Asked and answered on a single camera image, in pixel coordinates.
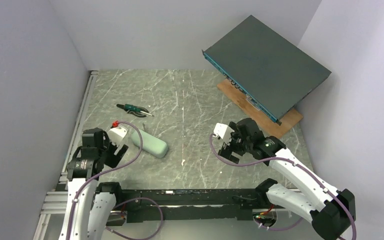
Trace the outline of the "mint green umbrella case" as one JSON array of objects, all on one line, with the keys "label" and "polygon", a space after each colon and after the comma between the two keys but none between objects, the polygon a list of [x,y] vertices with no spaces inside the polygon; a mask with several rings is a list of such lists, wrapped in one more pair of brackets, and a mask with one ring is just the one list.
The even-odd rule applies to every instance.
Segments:
[{"label": "mint green umbrella case", "polygon": [[167,154],[169,146],[165,141],[143,130],[139,130],[139,132],[142,137],[142,149],[144,151],[150,153],[156,158],[163,158]]}]

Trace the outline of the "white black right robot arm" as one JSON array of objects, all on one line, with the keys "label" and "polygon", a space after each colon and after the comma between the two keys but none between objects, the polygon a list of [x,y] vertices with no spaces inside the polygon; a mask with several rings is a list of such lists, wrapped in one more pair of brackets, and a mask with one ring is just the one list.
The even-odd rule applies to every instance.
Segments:
[{"label": "white black right robot arm", "polygon": [[324,240],[341,240],[351,229],[357,238],[355,195],[339,190],[305,166],[277,137],[265,136],[251,118],[229,124],[217,123],[209,137],[214,155],[233,167],[264,163],[289,180],[299,192],[268,178],[258,186],[262,198],[311,223]]}]

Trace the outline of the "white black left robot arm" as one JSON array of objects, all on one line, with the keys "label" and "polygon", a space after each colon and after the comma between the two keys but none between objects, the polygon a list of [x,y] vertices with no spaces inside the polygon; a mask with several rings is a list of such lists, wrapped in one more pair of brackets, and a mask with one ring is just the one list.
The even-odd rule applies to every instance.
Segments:
[{"label": "white black left robot arm", "polygon": [[66,166],[67,204],[60,240],[99,240],[111,210],[122,201],[118,182],[99,182],[104,166],[117,167],[128,146],[122,141],[128,130],[122,126],[109,131],[85,130],[81,145]]}]

